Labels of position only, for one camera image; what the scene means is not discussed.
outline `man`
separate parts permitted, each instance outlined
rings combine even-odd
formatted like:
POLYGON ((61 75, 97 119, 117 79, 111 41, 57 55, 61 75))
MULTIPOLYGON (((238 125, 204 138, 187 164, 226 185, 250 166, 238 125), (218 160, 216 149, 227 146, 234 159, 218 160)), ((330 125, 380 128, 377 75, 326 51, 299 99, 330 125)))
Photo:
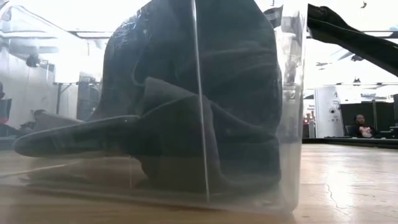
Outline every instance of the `man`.
POLYGON ((354 122, 356 125, 355 137, 359 138, 373 138, 377 131, 374 127, 365 124, 365 117, 358 114, 354 117, 354 122))

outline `black fabric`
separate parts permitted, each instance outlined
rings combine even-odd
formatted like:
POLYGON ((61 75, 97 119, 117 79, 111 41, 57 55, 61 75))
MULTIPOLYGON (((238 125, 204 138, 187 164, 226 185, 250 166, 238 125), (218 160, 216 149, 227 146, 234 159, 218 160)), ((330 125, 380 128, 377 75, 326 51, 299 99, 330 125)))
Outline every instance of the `black fabric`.
MULTIPOLYGON (((89 121, 140 117, 118 131, 117 142, 141 161, 155 188, 204 192, 203 148, 211 192, 277 185, 282 84, 272 26, 253 0, 197 1, 200 101, 190 3, 153 0, 116 30, 89 121)), ((28 151, 29 138, 16 151, 39 155, 28 151)))
POLYGON ((21 136, 23 135, 22 131, 17 130, 13 127, 10 127, 6 124, 0 124, 0 137, 8 137, 8 136, 21 136))
POLYGON ((328 7, 308 5, 308 28, 315 40, 337 44, 398 76, 398 45, 378 37, 364 34, 349 26, 328 7))
POLYGON ((360 127, 370 128, 371 129, 372 138, 376 137, 379 134, 379 132, 373 126, 369 126, 367 124, 364 124, 364 125, 354 124, 354 125, 347 125, 346 126, 348 136, 356 137, 356 138, 365 138, 364 136, 362 136, 362 133, 359 130, 360 127))
POLYGON ((50 157, 89 151, 113 151, 132 133, 138 116, 116 116, 18 138, 14 150, 24 156, 50 157))

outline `clear plastic bag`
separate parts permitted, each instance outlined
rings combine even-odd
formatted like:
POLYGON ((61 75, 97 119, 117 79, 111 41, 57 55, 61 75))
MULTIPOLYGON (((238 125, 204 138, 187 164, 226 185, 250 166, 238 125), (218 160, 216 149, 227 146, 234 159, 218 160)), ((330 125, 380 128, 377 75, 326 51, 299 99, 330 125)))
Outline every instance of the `clear plastic bag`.
POLYGON ((5 125, 19 131, 2 136, 14 138, 2 154, 23 165, 0 184, 267 213, 297 206, 304 2, 152 0, 109 40, 22 3, 0 12, 11 12, 3 27, 33 24, 32 14, 46 25, 28 42, 1 33, 5 125))

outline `wooden floor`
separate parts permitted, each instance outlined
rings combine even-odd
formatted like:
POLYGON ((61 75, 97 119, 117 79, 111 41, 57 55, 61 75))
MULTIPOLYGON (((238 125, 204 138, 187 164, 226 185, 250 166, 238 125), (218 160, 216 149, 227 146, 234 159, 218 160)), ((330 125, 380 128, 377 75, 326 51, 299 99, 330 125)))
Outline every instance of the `wooden floor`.
MULTIPOLYGON (((30 172, 28 160, 0 153, 0 179, 30 172)), ((0 223, 398 223, 398 151, 304 145, 300 202, 291 217, 109 202, 0 185, 0 223)))

